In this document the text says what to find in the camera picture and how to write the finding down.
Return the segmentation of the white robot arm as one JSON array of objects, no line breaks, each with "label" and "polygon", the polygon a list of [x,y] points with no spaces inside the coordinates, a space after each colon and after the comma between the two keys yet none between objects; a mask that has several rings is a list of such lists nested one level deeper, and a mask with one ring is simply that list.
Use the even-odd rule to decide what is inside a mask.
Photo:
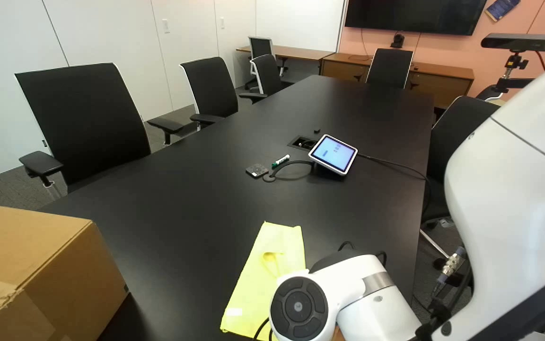
[{"label": "white robot arm", "polygon": [[466,306],[418,320],[363,253],[284,278],[275,341],[545,341],[545,73],[456,147],[445,200],[471,267]]}]

